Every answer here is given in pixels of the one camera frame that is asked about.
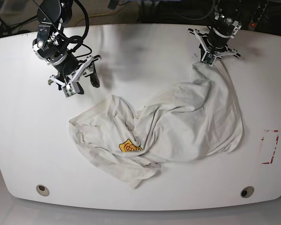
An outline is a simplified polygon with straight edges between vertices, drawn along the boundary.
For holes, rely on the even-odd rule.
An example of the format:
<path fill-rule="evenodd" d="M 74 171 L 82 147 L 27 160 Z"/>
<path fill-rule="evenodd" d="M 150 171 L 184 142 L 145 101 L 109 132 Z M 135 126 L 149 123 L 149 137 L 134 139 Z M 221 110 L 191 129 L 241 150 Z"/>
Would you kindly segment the white T-shirt with yellow print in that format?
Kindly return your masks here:
<path fill-rule="evenodd" d="M 170 86 L 137 112 L 112 95 L 72 118 L 69 133 L 77 149 L 131 188 L 155 176 L 163 163 L 233 151 L 243 122 L 227 69 L 221 60 L 192 68 L 189 82 Z"/>

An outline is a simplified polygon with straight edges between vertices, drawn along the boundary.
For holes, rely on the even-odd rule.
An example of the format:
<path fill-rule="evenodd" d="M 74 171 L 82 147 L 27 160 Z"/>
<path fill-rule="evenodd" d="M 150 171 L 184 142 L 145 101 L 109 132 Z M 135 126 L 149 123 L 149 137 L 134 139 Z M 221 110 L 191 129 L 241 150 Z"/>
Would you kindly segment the black tripod stand legs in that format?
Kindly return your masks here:
<path fill-rule="evenodd" d="M 0 17 L 0 38 L 16 35 L 17 33 L 15 33 L 15 34 L 13 33 L 13 31 L 15 29 L 22 28 L 24 25 L 29 24 L 31 22 L 34 22 L 36 20 L 37 20 L 37 16 L 35 15 L 35 16 L 33 16 L 33 17 L 23 21 L 23 22 L 8 25 Z"/>

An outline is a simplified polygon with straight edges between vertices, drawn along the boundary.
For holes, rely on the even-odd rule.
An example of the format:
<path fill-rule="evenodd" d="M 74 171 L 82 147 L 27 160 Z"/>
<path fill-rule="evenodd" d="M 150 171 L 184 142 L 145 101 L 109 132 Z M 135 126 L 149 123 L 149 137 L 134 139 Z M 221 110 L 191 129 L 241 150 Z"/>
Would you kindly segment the left table grommet hole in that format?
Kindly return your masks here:
<path fill-rule="evenodd" d="M 37 185 L 36 186 L 36 191 L 41 195 L 41 196 L 48 196 L 50 194 L 49 189 L 44 186 L 44 185 Z"/>

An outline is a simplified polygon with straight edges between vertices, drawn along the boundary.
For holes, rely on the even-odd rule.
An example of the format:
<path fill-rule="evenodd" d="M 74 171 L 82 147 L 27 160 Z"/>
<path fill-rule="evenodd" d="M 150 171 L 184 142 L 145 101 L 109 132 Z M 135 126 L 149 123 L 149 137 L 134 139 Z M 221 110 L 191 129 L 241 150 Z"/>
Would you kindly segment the table grommet hole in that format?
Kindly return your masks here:
<path fill-rule="evenodd" d="M 36 186 L 36 191 L 41 195 L 41 196 L 48 196 L 50 194 L 49 189 L 44 186 L 44 185 L 37 185 Z"/>
<path fill-rule="evenodd" d="M 254 187 L 252 186 L 248 186 L 248 187 L 245 187 L 241 193 L 240 193 L 240 196 L 242 198 L 249 198 L 252 196 L 252 194 L 254 193 Z"/>

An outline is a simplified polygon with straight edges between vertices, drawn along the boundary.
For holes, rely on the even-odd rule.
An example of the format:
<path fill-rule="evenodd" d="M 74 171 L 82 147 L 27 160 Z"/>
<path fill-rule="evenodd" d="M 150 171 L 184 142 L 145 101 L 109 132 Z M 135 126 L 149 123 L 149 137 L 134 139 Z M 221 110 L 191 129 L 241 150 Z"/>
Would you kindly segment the red tape rectangle marking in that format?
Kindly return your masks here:
<path fill-rule="evenodd" d="M 279 130 L 264 130 L 260 145 L 260 162 L 262 165 L 273 163 L 279 140 Z"/>

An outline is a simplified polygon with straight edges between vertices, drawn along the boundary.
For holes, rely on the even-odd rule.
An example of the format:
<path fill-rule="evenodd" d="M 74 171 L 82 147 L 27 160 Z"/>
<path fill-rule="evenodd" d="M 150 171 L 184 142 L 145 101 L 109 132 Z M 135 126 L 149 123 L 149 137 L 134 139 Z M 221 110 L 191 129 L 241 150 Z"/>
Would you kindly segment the right table grommet hole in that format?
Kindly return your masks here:
<path fill-rule="evenodd" d="M 248 187 L 245 187 L 241 193 L 240 193 L 240 196 L 242 198 L 249 198 L 252 196 L 252 194 L 254 193 L 254 187 L 252 186 L 248 186 Z"/>

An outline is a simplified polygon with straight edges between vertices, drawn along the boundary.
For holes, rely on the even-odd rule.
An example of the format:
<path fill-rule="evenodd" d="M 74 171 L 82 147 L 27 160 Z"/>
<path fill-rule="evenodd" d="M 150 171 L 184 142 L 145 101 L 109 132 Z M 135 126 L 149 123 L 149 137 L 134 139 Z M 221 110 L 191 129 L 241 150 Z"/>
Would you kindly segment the black power strip red switch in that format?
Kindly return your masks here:
<path fill-rule="evenodd" d="M 257 5 L 257 8 L 255 9 L 254 11 L 254 14 L 251 18 L 251 21 L 248 25 L 248 30 L 250 31 L 254 31 L 266 9 L 268 5 L 268 1 L 267 0 L 259 0 L 258 1 L 258 5 Z"/>

